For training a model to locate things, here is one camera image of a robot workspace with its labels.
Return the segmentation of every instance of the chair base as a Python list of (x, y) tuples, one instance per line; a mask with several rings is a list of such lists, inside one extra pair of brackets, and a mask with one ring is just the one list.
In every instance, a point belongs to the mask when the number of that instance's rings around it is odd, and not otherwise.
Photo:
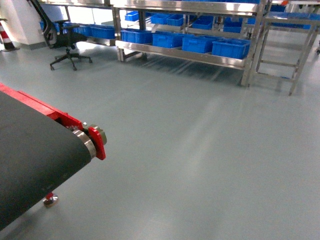
[(55, 58), (55, 61), (53, 61), (52, 63), (50, 63), (50, 69), (51, 69), (52, 71), (55, 70), (55, 68), (53, 67), (53, 64), (59, 63), (59, 62), (65, 60), (65, 59), (69, 59), (69, 60), (71, 61), (74, 71), (76, 71), (77, 68), (76, 68), (75, 63), (74, 63), (74, 61), (72, 60), (72, 58), (77, 58), (77, 59), (79, 59), (79, 60), (81, 60), (81, 59), (89, 59), (89, 63), (92, 64), (91, 57), (89, 57), (89, 56), (82, 56), (82, 55), (80, 55), (79, 53), (70, 53), (70, 49), (69, 49), (69, 48), (67, 48), (65, 51), (66, 51), (66, 54), (65, 54), (65, 55), (55, 56), (55, 57), (54, 57), (54, 58)]

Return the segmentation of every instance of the shelf frame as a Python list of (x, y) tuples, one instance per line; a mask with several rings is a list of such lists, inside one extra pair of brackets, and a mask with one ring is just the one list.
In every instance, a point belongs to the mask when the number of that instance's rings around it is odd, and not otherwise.
[(239, 69), (243, 70), (246, 63), (245, 59), (237, 59), (237, 58), (230, 58), (230, 57), (223, 57), (223, 56), (216, 56), (207, 53), (197, 53), (191, 51), (183, 51), (180, 48), (165, 48), (159, 46), (152, 46), (149, 44), (139, 44), (139, 43), (132, 43), (126, 41), (117, 40), (115, 45), (119, 49), (127, 49), (139, 53), (149, 53), (149, 54), (156, 54), (161, 56), (167, 56), (172, 58), (190, 60), (205, 64), (217, 65), (232, 69)]

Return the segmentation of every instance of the conveyor leveling foot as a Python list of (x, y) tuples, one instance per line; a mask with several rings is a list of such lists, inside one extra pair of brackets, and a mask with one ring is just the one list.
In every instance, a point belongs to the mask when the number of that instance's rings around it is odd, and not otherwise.
[(55, 205), (58, 202), (58, 200), (59, 200), (58, 196), (50, 192), (47, 196), (45, 196), (45, 199), (43, 200), (43, 204), (46, 208), (51, 208), (53, 205)]

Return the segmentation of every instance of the metal shelving rack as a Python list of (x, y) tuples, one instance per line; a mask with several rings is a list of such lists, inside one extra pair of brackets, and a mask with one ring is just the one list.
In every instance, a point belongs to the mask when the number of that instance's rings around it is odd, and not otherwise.
[[(114, 19), (115, 35), (117, 46), (118, 60), (124, 62), (136, 54), (146, 53), (163, 55), (173, 58), (191, 60), (211, 65), (218, 65), (233, 69), (243, 70), (241, 85), (248, 86), (248, 76), (253, 62), (253, 56), (257, 46), (260, 23), (263, 19), (264, 9), (267, 0), (261, 0), (260, 4), (252, 3), (231, 3), (231, 2), (202, 2), (202, 1), (171, 1), (171, 0), (110, 0), (112, 5), (112, 13)], [(148, 44), (138, 44), (121, 41), (121, 19), (120, 10), (131, 10), (139, 12), (139, 28), (146, 29), (146, 12), (166, 12), (166, 13), (180, 13), (192, 15), (195, 13), (202, 13), (205, 15), (215, 16), (233, 16), (242, 18), (256, 19), (251, 35), (251, 44), (247, 57), (245, 59), (236, 59), (229, 57), (222, 57), (210, 54), (202, 54), (195, 52), (182, 51), (179, 48), (164, 48)], [(201, 29), (192, 29), (189, 33), (208, 33)], [(125, 54), (125, 49), (133, 52)]]
[[(70, 21), (70, 15), (68, 7), (85, 7), (85, 8), (100, 8), (111, 9), (109, 0), (39, 0), (41, 4), (64, 6), (68, 20)], [(87, 43), (97, 44), (112, 47), (116, 45), (115, 39), (105, 39), (97, 37), (87, 37)]]
[[(310, 2), (310, 1), (294, 2), (294, 4), (298, 4), (298, 3), (303, 5), (303, 4), (310, 4), (315, 2)], [(273, 23), (310, 25), (310, 29), (273, 26)], [(291, 88), (289, 90), (289, 96), (291, 96), (298, 83), (298, 80), (303, 71), (304, 65), (307, 61), (308, 55), (310, 54), (312, 46), (315, 43), (317, 34), (319, 34), (319, 28), (320, 28), (319, 20), (284, 18), (284, 17), (274, 17), (274, 16), (268, 16), (268, 15), (264, 17), (262, 20), (261, 28), (260, 28), (259, 38), (258, 38), (257, 47), (256, 47), (256, 53), (254, 55), (252, 68), (250, 70), (250, 74), (248, 78), (248, 84), (250, 84), (253, 81), (253, 78), (255, 76), (263, 76), (268, 79), (275, 79), (278, 81), (289, 82), (289, 83), (292, 83)], [(304, 33), (306, 35), (304, 44), (302, 46), (302, 49), (300, 50), (300, 54), (296, 63), (293, 64), (293, 63), (263, 59), (263, 54), (264, 54), (264, 50), (266, 47), (268, 34), (270, 30), (276, 30), (276, 31), (282, 31), (282, 32), (293, 32), (293, 33)], [(293, 68), (293, 73), (291, 77), (284, 77), (284, 76), (276, 76), (276, 75), (260, 72), (260, 66), (262, 63), (268, 64), (268, 65), (290, 67), (290, 68)]]

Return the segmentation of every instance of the stainless steel workbench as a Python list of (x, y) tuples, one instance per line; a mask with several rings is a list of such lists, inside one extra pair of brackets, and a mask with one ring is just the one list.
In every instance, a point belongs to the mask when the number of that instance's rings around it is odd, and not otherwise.
[[(124, 62), (138, 53), (151, 53), (164, 55), (179, 59), (186, 59), (196, 62), (218, 65), (227, 68), (243, 70), (241, 84), (248, 85), (249, 71), (252, 66), (253, 55), (256, 50), (257, 36), (259, 33), (260, 23), (263, 18), (263, 11), (267, 1), (261, 0), (260, 4), (251, 3), (231, 3), (231, 2), (192, 2), (192, 1), (169, 1), (169, 0), (110, 0), (113, 10), (114, 27), (116, 30), (116, 42), (118, 47), (118, 59)], [(251, 45), (248, 56), (245, 59), (236, 59), (229, 57), (221, 57), (211, 54), (201, 54), (195, 52), (182, 51), (179, 48), (168, 49), (164, 47), (156, 47), (147, 44), (136, 44), (121, 41), (121, 19), (120, 10), (136, 10), (139, 12), (140, 29), (146, 29), (145, 12), (166, 12), (180, 14), (202, 13), (205, 15), (219, 16), (238, 16), (242, 18), (255, 17), (256, 24), (253, 27), (251, 35)], [(209, 34), (217, 36), (234, 36), (234, 33), (223, 33), (218, 31), (192, 29), (188, 28), (188, 33), (192, 34)], [(125, 49), (132, 50), (130, 54), (125, 54)]]

